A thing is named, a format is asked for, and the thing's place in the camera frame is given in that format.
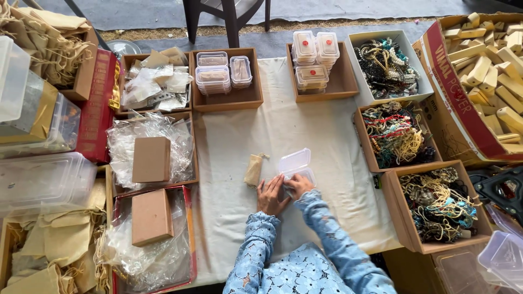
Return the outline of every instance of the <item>chair leg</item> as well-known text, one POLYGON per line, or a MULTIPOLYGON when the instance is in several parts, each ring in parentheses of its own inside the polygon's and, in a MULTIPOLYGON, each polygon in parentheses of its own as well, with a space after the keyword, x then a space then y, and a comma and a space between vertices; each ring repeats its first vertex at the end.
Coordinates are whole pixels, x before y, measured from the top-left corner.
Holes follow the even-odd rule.
POLYGON ((227 39, 229 41, 229 48, 240 47, 240 37, 238 35, 238 19, 236 17, 236 6, 234 0, 222 0, 223 12, 225 14, 225 29, 227 31, 227 39))
POLYGON ((265 31, 270 29, 270 0, 265 0, 265 31))
POLYGON ((184 0, 185 21, 187 23, 187 35, 189 42, 196 42, 196 32, 198 31, 198 21, 200 19, 200 2, 184 0))

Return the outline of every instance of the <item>light blue lace sleeve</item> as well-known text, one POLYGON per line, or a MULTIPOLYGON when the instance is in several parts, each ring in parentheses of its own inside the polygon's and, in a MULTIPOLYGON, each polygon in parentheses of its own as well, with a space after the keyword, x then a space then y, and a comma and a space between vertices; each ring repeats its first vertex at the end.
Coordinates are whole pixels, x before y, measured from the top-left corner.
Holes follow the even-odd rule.
POLYGON ((227 278, 224 294, 258 293, 264 263, 270 259, 276 238, 275 227, 280 221, 263 212, 252 213, 247 219, 245 241, 240 246, 234 268, 227 278))
POLYGON ((325 254, 356 294, 396 293, 390 278, 340 228, 318 189, 304 193, 294 205, 303 212, 305 223, 320 237, 325 254))

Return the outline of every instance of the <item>floor mat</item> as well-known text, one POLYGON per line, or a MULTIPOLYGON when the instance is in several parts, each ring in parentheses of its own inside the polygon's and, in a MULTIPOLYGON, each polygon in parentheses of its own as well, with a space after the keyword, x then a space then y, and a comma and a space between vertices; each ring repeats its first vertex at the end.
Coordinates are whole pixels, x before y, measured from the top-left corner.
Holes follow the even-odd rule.
MULTIPOLYGON (((433 21, 420 21, 418 24, 414 22, 403 22, 400 24, 387 25, 313 28, 311 30, 315 35, 319 31, 335 32, 339 41, 344 41, 350 33, 378 30, 404 30, 409 41, 414 43, 433 23, 433 21)), ((173 46, 177 46, 183 51, 229 47, 227 36, 197 37, 196 44, 191 44, 187 38, 139 40, 135 41, 135 43, 140 47, 143 53, 149 53, 151 49, 161 51, 173 46)), ((292 43, 292 31, 275 31, 268 33, 250 32, 240 35, 240 46, 255 47, 258 58, 287 56, 285 43, 292 43)))
MULTIPOLYGON (((244 11, 254 0, 235 0, 236 10, 244 11)), ((43 9, 73 15, 62 0, 38 0, 43 9)), ((84 0, 76 1, 85 16, 99 30, 184 28, 185 13, 181 0, 84 0)), ((429 17, 455 14, 523 12, 523 9, 495 0, 272 0, 271 19, 289 21, 380 19, 429 17)), ((265 4, 249 24, 265 20, 265 4)), ((200 26, 224 26, 223 20, 202 13, 200 26)))

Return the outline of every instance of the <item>necklace pile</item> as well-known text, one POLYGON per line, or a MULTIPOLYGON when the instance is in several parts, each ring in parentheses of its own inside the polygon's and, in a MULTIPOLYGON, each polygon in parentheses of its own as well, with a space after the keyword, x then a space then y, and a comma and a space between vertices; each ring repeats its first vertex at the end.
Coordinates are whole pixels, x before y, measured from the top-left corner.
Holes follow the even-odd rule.
POLYGON ((418 93, 419 73, 391 38, 369 40, 354 52, 374 99, 418 93))
POLYGON ((476 235, 472 223, 477 220, 477 196, 469 196, 455 168, 401 176, 400 184, 422 243, 453 243, 463 230, 476 235))
POLYGON ((414 104, 403 107, 390 101, 365 110, 361 115, 372 144, 379 168, 434 161, 436 151, 427 146, 414 104))

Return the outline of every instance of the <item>white cloth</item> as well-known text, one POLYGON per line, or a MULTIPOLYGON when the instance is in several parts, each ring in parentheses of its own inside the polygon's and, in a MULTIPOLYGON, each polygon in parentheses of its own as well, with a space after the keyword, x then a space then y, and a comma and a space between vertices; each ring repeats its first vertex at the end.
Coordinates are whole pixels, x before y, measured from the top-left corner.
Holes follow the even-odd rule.
MULTIPOLYGON (((270 155, 261 178, 272 178, 282 156, 309 148, 317 188, 360 248, 372 254, 401 247, 363 158, 352 119, 354 100, 297 104, 286 58, 260 59, 258 65, 264 96, 258 109, 204 114, 194 121, 200 168, 199 193, 192 200, 198 277, 190 287, 224 282, 234 266, 247 216, 256 212, 256 191, 243 183, 251 154, 270 155)), ((321 246, 293 205, 279 219, 271 260, 305 242, 321 246)))

